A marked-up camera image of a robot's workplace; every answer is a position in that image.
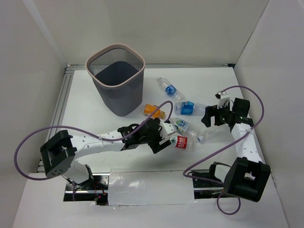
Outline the red label water bottle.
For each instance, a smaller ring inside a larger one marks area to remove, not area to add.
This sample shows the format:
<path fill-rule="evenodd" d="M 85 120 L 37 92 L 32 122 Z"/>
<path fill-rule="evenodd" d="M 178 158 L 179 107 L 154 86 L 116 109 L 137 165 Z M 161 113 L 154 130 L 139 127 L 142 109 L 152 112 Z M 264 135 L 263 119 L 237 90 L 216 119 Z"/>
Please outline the red label water bottle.
<path fill-rule="evenodd" d="M 171 143 L 171 145 L 170 145 L 171 148 L 181 150 L 181 151 L 186 151 L 186 152 L 194 151 L 193 140 L 191 140 L 185 136 L 171 135 L 170 143 Z"/>

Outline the green label water bottle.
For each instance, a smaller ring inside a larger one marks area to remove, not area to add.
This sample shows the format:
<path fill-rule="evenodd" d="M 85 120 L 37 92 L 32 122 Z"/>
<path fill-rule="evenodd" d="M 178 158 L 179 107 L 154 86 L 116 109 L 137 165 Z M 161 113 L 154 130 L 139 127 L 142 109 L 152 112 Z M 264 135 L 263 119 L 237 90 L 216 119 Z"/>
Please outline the green label water bottle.
<path fill-rule="evenodd" d="M 174 125 L 176 131 L 184 137 L 193 140 L 196 143 L 203 143 L 205 138 L 202 130 L 197 126 L 180 118 L 170 118 L 170 123 Z"/>

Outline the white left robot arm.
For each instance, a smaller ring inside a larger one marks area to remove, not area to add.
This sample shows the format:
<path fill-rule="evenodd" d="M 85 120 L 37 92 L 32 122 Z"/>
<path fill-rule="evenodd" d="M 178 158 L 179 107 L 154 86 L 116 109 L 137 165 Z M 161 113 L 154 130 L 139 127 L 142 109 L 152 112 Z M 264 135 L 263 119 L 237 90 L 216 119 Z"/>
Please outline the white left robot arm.
<path fill-rule="evenodd" d="M 79 158 L 101 152 L 120 152 L 147 144 L 154 154 L 168 147 L 174 126 L 159 118 L 149 118 L 144 124 L 131 124 L 110 133 L 94 136 L 70 135 L 67 130 L 57 132 L 40 147 L 47 178 L 64 176 L 82 190 L 93 186 L 94 177 L 87 164 Z"/>

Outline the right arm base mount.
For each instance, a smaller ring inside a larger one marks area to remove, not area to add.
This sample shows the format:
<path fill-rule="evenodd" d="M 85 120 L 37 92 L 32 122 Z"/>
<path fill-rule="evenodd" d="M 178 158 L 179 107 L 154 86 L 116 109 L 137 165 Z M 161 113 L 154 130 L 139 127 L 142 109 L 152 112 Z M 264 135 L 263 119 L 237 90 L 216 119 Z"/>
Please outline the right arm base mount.
<path fill-rule="evenodd" d="M 208 170 L 190 171 L 189 175 L 219 181 L 215 178 L 212 178 Z M 194 188 L 194 199 L 196 200 L 217 198 L 219 194 L 223 191 L 223 187 L 218 183 L 206 180 L 199 180 L 197 178 L 192 179 L 192 182 Z"/>

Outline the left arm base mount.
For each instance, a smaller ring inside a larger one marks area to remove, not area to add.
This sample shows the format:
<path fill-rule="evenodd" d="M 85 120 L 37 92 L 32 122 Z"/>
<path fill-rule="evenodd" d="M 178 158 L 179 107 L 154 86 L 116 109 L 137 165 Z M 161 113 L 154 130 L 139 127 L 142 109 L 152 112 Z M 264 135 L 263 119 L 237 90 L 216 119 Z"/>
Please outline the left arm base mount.
<path fill-rule="evenodd" d="M 88 201 L 98 206 L 107 206 L 110 174 L 110 172 L 93 173 L 93 182 L 83 188 L 73 183 L 71 179 L 64 177 L 66 179 L 66 186 L 63 201 Z"/>

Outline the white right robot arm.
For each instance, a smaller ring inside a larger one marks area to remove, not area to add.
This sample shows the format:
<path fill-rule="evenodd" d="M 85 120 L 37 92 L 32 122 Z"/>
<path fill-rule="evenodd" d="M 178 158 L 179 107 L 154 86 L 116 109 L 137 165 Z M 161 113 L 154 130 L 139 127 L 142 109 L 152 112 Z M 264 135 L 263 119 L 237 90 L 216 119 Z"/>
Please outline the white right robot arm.
<path fill-rule="evenodd" d="M 253 120 L 248 112 L 250 102 L 235 98 L 229 104 L 229 96 L 217 96 L 217 105 L 206 107 L 202 122 L 206 127 L 211 126 L 211 118 L 215 118 L 214 125 L 228 125 L 236 141 L 237 158 L 231 166 L 213 163 L 207 175 L 208 183 L 218 186 L 223 183 L 224 193 L 240 197 L 253 202 L 261 199 L 270 176 L 270 166 L 264 164 L 257 152 L 254 136 L 252 134 Z"/>

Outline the small orange juice bottle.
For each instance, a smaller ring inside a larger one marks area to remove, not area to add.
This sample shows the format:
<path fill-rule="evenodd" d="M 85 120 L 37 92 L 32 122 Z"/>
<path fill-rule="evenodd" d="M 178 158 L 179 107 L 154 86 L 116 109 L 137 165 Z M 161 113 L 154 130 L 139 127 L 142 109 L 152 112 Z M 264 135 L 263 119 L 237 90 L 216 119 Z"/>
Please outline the small orange juice bottle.
<path fill-rule="evenodd" d="M 153 113 L 155 110 L 157 109 L 156 105 L 151 105 L 151 104 L 146 104 L 145 108 L 144 108 L 144 115 L 150 115 L 151 113 Z M 160 119 L 165 119 L 165 112 L 161 111 L 160 109 L 157 110 L 152 118 L 160 118 Z"/>

